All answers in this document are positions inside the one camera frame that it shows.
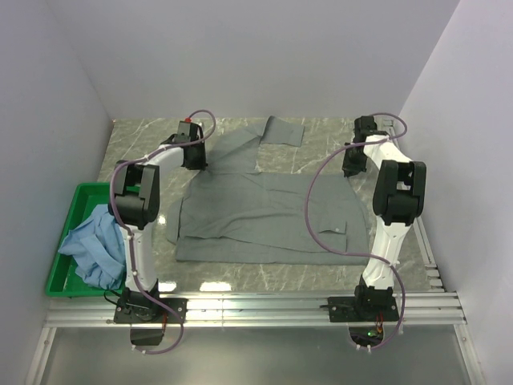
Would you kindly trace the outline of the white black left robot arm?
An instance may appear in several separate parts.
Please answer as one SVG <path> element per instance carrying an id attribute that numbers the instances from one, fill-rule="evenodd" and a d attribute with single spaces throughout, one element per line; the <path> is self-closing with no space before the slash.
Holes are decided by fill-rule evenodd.
<path id="1" fill-rule="evenodd" d="M 136 160 L 120 160 L 109 186 L 109 212 L 123 238 L 126 278 L 117 310 L 154 322 L 172 308 L 160 301 L 155 263 L 151 260 L 152 227 L 160 210 L 160 179 L 177 168 L 203 170 L 207 166 L 205 132 L 191 117 L 181 120 L 176 133 L 155 150 Z"/>

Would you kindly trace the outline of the grey long sleeve shirt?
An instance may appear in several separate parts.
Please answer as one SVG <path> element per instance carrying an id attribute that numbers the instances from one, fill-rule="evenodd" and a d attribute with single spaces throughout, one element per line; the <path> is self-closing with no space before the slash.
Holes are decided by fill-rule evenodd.
<path id="1" fill-rule="evenodd" d="M 223 134 L 167 214 L 177 261 L 365 265 L 370 221 L 339 175 L 257 171 L 261 144 L 299 148 L 304 128 L 271 116 Z"/>

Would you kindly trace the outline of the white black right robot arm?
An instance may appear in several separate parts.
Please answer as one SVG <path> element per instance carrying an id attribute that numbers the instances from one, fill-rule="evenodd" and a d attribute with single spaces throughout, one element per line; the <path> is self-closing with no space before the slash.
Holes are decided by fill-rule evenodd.
<path id="1" fill-rule="evenodd" d="M 371 161 L 378 168 L 372 207 L 377 220 L 368 264 L 355 288 L 353 311 L 374 321 L 382 316 L 398 319 L 394 283 L 402 243 L 424 208 L 426 165 L 405 156 L 387 132 L 378 129 L 373 115 L 354 121 L 353 141 L 342 164 L 344 176 L 366 171 Z"/>

